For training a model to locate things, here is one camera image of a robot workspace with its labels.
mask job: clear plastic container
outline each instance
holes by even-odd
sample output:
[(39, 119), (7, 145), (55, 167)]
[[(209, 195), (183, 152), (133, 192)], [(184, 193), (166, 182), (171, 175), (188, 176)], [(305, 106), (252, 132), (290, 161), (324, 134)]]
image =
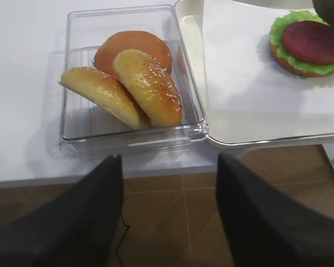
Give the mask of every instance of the clear plastic container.
[(132, 30), (148, 31), (168, 44), (173, 58), (172, 78), (182, 100), (182, 123), (171, 127), (131, 130), (107, 111), (65, 88), (60, 147), (67, 157), (91, 159), (111, 154), (183, 149), (207, 137), (205, 113), (172, 6), (70, 13), (65, 69), (93, 67), (96, 51), (109, 36)]

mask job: beet slice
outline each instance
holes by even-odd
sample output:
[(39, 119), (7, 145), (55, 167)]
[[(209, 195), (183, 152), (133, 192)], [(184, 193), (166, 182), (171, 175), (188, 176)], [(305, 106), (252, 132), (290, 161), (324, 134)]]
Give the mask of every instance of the beet slice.
[(315, 21), (287, 26), (283, 43), (297, 59), (315, 65), (334, 64), (334, 28)]

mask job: plain bun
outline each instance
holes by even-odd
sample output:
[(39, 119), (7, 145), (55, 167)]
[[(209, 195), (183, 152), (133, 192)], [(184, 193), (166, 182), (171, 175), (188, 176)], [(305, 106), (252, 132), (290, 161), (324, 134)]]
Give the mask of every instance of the plain bun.
[(89, 99), (133, 129), (149, 128), (151, 122), (132, 96), (110, 75), (95, 68), (72, 68), (60, 84)]
[(156, 58), (139, 50), (124, 50), (117, 55), (113, 66), (153, 126), (181, 123), (178, 90)]
[(120, 80), (113, 68), (115, 57), (123, 50), (141, 50), (155, 57), (170, 74), (172, 71), (172, 54), (169, 47), (157, 36), (145, 31), (125, 31), (112, 35), (95, 54), (94, 65), (97, 69)]
[(289, 62), (285, 58), (278, 56), (277, 49), (278, 49), (278, 46), (274, 46), (270, 43), (271, 55), (275, 59), (275, 61), (277, 61), (288, 72), (291, 72), (295, 75), (299, 75), (299, 76), (307, 77), (307, 78), (314, 78), (314, 77), (328, 76), (334, 73), (334, 71), (332, 71), (326, 75), (321, 75), (315, 72), (306, 72), (306, 71), (297, 70), (292, 65), (290, 65)]

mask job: white paper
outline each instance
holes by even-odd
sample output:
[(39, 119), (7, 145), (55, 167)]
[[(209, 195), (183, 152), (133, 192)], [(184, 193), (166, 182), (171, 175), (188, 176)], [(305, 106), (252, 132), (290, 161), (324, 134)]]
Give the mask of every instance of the white paper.
[(205, 0), (203, 45), (210, 109), (334, 113), (334, 74), (299, 78), (270, 55), (270, 28), (288, 13)]

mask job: lettuce leaf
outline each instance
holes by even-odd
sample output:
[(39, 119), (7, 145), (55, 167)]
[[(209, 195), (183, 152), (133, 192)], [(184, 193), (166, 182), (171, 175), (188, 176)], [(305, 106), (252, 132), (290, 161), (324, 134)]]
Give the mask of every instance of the lettuce leaf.
[(283, 31), (288, 25), (297, 21), (316, 21), (325, 23), (319, 16), (310, 11), (291, 11), (288, 15), (282, 18), (277, 18), (270, 30), (270, 38), (271, 44), (278, 47), (278, 56), (285, 58), (289, 64), (297, 70), (315, 72), (321, 75), (326, 75), (331, 71), (334, 71), (334, 64), (324, 66), (309, 64), (296, 59), (287, 52), (282, 41)]

